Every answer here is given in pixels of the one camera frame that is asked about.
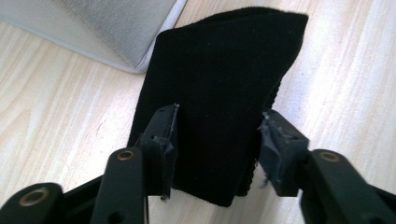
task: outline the wooden table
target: wooden table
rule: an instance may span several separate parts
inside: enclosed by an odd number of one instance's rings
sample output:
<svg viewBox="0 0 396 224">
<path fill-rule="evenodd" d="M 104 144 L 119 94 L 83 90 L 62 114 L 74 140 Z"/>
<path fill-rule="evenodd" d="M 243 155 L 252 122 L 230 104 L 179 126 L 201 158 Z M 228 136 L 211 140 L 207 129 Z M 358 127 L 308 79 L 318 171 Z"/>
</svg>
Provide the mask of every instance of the wooden table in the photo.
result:
<svg viewBox="0 0 396 224">
<path fill-rule="evenodd" d="M 274 109 L 310 149 L 344 154 L 368 183 L 396 193 L 396 2 L 189 0 L 177 26 L 226 10 L 309 15 Z M 64 191 L 103 173 L 126 145 L 145 75 L 123 73 L 0 21 L 0 204 L 37 182 Z M 218 207 L 173 190 L 150 197 L 151 223 L 304 223 L 298 198 L 259 189 Z"/>
</svg>

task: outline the light wood surface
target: light wood surface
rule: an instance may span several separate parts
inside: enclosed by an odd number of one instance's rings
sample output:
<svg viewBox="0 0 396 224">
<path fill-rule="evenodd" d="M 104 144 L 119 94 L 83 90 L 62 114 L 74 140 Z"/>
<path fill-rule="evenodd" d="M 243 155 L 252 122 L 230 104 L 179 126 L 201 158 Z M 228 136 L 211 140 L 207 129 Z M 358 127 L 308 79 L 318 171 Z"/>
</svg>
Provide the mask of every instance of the light wood surface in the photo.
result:
<svg viewBox="0 0 396 224">
<path fill-rule="evenodd" d="M 396 193 L 396 1 L 189 0 L 177 26 L 226 10 L 309 15 L 303 48 L 274 109 L 345 155 L 368 183 Z M 144 75 L 126 74 L 0 21 L 0 204 L 38 182 L 68 191 L 124 147 Z M 260 189 L 218 207 L 173 190 L 150 197 L 151 223 L 304 223 L 298 198 Z"/>
</svg>

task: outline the wood grain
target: wood grain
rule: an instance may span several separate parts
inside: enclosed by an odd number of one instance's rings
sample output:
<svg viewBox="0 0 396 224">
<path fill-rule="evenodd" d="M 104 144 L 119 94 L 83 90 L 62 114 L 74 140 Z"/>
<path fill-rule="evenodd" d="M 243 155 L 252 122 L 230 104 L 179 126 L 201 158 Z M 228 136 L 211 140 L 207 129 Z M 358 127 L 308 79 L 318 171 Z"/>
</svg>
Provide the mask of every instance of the wood grain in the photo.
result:
<svg viewBox="0 0 396 224">
<path fill-rule="evenodd" d="M 396 2 L 190 0 L 177 26 L 240 7 L 306 13 L 303 48 L 274 109 L 310 149 L 344 154 L 396 193 Z M 0 21 L 0 204 L 37 182 L 64 191 L 100 175 L 124 147 L 144 75 L 126 74 Z M 173 190 L 150 197 L 151 223 L 304 223 L 298 198 L 260 189 L 222 208 Z"/>
</svg>

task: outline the black fabric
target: black fabric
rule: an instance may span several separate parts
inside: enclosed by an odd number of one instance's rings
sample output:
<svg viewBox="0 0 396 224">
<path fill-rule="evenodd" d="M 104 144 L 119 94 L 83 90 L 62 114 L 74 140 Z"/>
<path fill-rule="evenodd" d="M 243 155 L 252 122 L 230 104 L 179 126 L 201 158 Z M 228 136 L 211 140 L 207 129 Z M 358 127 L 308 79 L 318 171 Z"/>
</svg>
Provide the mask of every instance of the black fabric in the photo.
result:
<svg viewBox="0 0 396 224">
<path fill-rule="evenodd" d="M 173 187 L 221 206 L 246 195 L 262 110 L 300 50 L 307 19 L 252 7 L 159 34 L 128 145 L 156 109 L 180 104 Z"/>
</svg>

